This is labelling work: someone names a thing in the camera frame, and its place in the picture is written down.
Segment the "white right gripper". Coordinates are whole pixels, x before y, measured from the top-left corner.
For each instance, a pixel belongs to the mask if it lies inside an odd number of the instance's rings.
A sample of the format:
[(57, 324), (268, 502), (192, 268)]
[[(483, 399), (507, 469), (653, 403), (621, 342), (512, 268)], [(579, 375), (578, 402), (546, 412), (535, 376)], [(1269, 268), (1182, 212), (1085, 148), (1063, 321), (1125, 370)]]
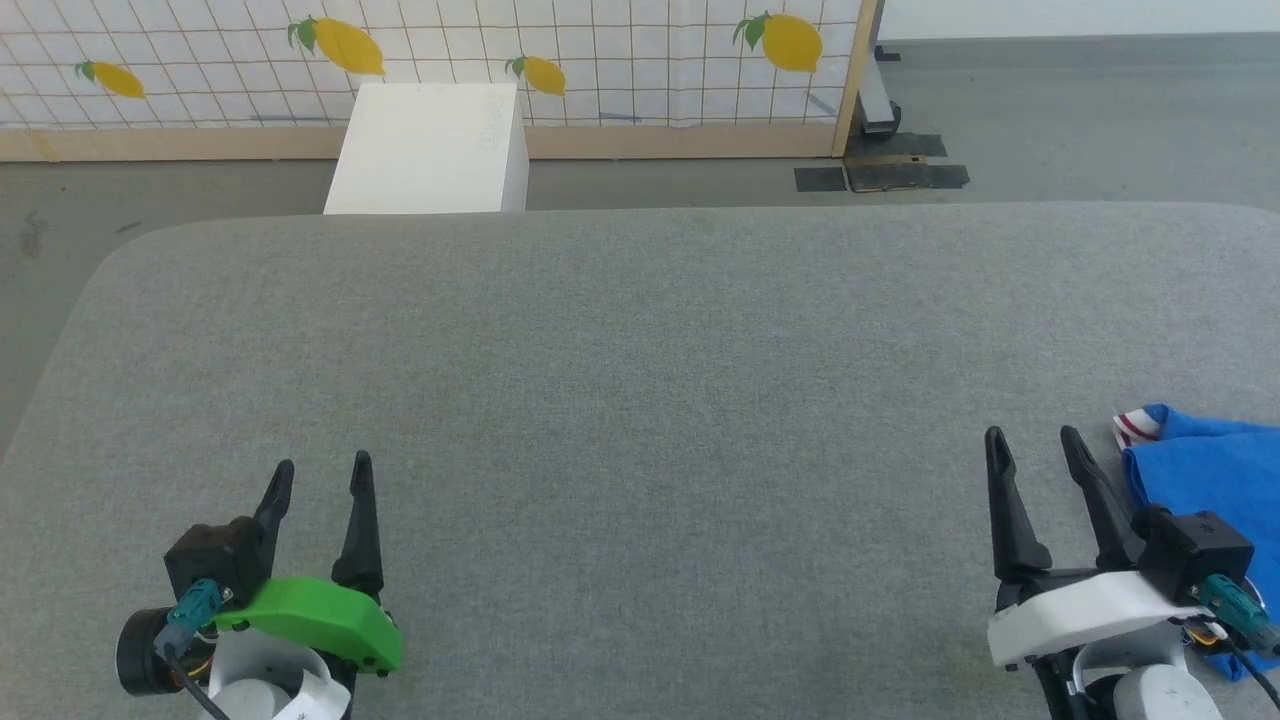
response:
[(1098, 570), (1053, 571), (1016, 483), (1018, 466), (1004, 430), (984, 434), (995, 615), (986, 638), (997, 667), (1078, 652), (1084, 669), (1184, 667), (1181, 623), (1208, 615), (1178, 603), (1137, 570), (1143, 541), (1132, 527), (1133, 506), (1111, 482), (1075, 427), (1059, 432), (1068, 473), (1080, 489), (1094, 534)]

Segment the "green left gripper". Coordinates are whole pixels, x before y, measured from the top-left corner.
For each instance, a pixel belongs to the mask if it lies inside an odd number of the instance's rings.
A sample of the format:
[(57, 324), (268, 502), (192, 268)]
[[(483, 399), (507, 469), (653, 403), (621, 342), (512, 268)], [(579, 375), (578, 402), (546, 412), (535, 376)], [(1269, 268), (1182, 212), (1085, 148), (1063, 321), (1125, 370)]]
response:
[[(252, 518), (255, 557), (274, 562), (289, 511), (294, 464), (278, 462)], [(197, 579), (175, 605), (134, 612), (116, 641), (115, 670), (134, 697), (191, 685), (212, 698), (234, 682), (265, 682), (294, 698), (355, 691), (360, 674), (399, 671), (404, 639), (380, 605), (384, 569), (369, 452), (358, 451), (349, 479), (352, 506), (330, 579), (283, 577), (255, 596)]]

